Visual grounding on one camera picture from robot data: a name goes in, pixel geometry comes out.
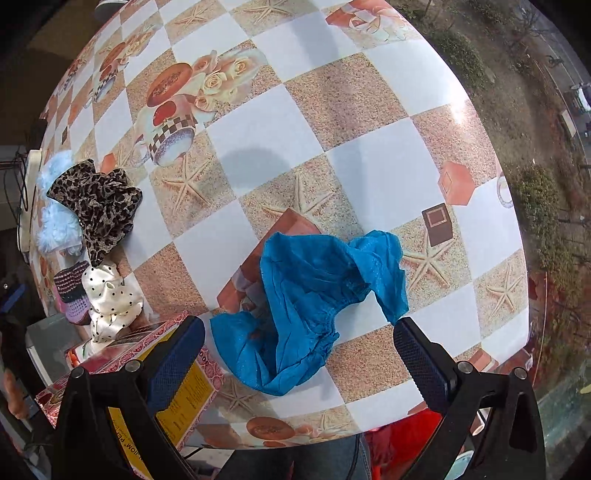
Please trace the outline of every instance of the leopard print fabric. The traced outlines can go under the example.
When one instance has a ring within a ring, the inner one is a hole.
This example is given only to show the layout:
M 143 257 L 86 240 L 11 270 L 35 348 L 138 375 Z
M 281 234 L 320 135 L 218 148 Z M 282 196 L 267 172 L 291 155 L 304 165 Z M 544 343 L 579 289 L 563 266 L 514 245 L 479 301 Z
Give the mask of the leopard print fabric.
M 93 267 L 98 267 L 131 231 L 135 211 L 142 201 L 142 191 L 128 187 L 123 169 L 97 173 L 92 160 L 66 170 L 55 180 L 47 196 L 78 216 Z

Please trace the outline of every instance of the table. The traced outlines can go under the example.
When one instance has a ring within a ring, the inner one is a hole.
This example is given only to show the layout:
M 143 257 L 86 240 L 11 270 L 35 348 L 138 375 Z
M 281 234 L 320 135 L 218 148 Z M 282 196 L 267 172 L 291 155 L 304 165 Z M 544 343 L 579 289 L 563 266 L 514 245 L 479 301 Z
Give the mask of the table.
M 199 314 L 221 366 L 216 296 L 290 207 L 345 241 L 398 235 L 412 318 L 451 356 L 493 369 L 528 339 L 524 251 L 495 151 L 403 17 L 381 0 L 340 6 L 131 1 L 49 100 L 44 161 L 71 149 L 126 170 L 144 198 L 111 259 L 148 314 Z M 33 250 L 48 312 L 53 274 L 75 260 Z M 326 366 L 283 397 L 228 374 L 193 443 L 320 442 L 422 408 L 373 294 L 336 327 Z

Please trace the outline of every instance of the jeans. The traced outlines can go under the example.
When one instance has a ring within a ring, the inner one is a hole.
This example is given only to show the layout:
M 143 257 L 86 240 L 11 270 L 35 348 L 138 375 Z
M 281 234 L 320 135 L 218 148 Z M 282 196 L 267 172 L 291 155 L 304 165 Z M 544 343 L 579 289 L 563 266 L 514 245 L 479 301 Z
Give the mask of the jeans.
M 216 480 L 287 480 L 292 464 L 291 480 L 371 480 L 369 447 L 362 433 L 300 447 L 237 450 Z

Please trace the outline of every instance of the blue gripper pad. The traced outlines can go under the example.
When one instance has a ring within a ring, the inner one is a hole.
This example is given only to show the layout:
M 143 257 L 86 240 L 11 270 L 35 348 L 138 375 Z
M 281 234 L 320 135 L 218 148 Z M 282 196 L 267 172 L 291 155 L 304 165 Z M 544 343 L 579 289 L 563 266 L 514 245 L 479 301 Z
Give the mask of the blue gripper pad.
M 152 416 L 168 408 L 205 342 L 205 327 L 198 317 L 193 318 L 190 326 L 179 338 L 175 338 L 176 333 L 163 342 L 174 343 L 147 382 L 146 405 Z
M 394 346 L 429 409 L 445 415 L 457 383 L 453 359 L 409 317 L 396 322 Z

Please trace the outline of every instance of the metal screw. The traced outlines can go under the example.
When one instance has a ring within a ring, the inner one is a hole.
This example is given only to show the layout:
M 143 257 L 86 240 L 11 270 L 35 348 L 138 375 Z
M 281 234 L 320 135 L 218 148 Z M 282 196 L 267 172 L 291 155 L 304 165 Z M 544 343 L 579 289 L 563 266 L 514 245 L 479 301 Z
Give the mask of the metal screw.
M 517 367 L 513 370 L 513 373 L 520 380 L 525 380 L 527 378 L 527 371 L 524 368 Z
M 76 367 L 74 370 L 72 370 L 72 373 L 70 374 L 70 376 L 72 378 L 80 378 L 83 374 L 84 374 L 84 367 Z
M 457 369 L 463 374 L 471 374 L 474 367 L 470 362 L 458 362 Z
M 130 360 L 125 364 L 125 369 L 128 372 L 135 372 L 138 371 L 141 366 L 142 364 L 139 360 Z

